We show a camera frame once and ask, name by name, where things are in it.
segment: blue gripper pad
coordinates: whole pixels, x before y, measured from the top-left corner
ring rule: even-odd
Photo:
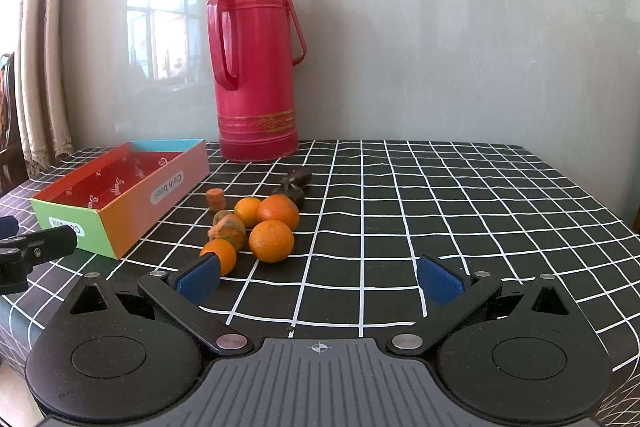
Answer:
[[[438,306],[444,306],[465,290],[462,280],[426,255],[418,259],[416,273],[425,296]]]
[[[220,283],[220,259],[214,253],[198,257],[170,277],[168,283],[190,303],[202,304]]]
[[[12,237],[18,233],[18,230],[20,230],[20,226],[14,216],[0,217],[0,239]]]

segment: mandarin orange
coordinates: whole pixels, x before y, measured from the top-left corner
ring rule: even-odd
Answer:
[[[282,221],[268,219],[255,225],[249,235],[251,252],[264,263],[279,263],[293,250],[293,233]]]
[[[234,207],[234,214],[244,223],[245,227],[252,229],[258,224],[258,198],[242,198]]]
[[[206,253],[213,252],[220,259],[220,275],[224,277],[226,274],[231,272],[236,265],[236,249],[234,246],[224,239],[214,239],[213,241],[209,241],[202,250],[200,250],[200,255],[204,255]]]
[[[295,230],[300,223],[300,211],[296,204],[282,194],[274,194],[262,200],[257,217],[259,223],[269,219],[282,221],[291,230]]]

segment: wooden chair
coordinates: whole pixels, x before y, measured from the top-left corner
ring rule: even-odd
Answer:
[[[0,58],[0,196],[27,181],[15,108],[14,54]]]

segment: colorful box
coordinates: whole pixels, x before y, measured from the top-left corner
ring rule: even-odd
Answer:
[[[31,198],[40,227],[69,225],[78,248],[119,259],[209,173],[204,140],[132,141]]]

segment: curtain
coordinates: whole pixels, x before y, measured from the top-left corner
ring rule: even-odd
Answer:
[[[15,98],[32,176],[72,152],[60,64],[60,0],[22,0]]]

